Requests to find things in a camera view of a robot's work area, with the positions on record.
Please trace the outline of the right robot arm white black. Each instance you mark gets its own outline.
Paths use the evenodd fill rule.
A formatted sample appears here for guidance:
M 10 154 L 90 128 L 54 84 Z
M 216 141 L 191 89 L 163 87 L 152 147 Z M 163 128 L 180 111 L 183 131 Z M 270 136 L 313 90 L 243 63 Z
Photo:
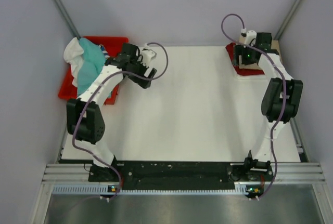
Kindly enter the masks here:
M 239 40 L 234 46 L 233 65 L 240 68 L 256 64 L 268 81 L 261 102 L 261 113 L 266 120 L 265 136 L 250 149 L 244 164 L 232 172 L 237 180 L 255 181 L 273 174 L 271 162 L 277 161 L 274 141 L 297 115 L 303 82 L 286 71 L 279 51 L 272 47 L 271 33 L 242 29 Z

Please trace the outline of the teal t-shirt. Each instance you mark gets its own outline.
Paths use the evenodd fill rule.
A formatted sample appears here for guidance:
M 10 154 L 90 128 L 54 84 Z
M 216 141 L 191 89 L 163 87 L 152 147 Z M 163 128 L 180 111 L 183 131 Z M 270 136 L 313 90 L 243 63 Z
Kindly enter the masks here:
M 80 38 L 79 43 L 84 49 L 84 63 L 78 73 L 78 96 L 89 89 L 101 73 L 106 62 L 105 56 L 98 45 L 84 37 Z

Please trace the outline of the beige t-shirt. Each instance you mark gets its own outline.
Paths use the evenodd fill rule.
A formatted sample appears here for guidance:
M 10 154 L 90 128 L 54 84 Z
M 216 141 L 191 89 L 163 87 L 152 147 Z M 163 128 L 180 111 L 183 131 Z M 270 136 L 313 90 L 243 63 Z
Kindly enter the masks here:
M 257 33 L 257 37 L 254 40 L 254 43 L 251 43 L 250 46 L 261 49 L 264 52 L 269 52 L 269 51 L 272 52 L 273 50 L 280 52 L 279 43 L 277 40 L 272 39 L 271 33 Z M 236 65 L 236 66 L 241 69 L 262 70 L 259 67 L 259 65 L 256 63 L 251 65 Z

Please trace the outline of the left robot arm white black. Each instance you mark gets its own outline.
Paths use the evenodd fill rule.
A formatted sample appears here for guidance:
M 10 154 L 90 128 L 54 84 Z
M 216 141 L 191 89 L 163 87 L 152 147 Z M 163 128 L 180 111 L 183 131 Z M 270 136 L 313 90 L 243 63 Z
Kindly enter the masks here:
M 150 87 L 157 70 L 149 65 L 156 56 L 148 45 L 139 48 L 130 43 L 123 44 L 115 57 L 106 59 L 89 88 L 67 102 L 67 131 L 72 137 L 72 145 L 93 157 L 94 164 L 101 167 L 100 174 L 106 180 L 114 180 L 118 168 L 112 164 L 115 156 L 103 141 L 106 124 L 101 107 L 126 77 L 143 89 Z

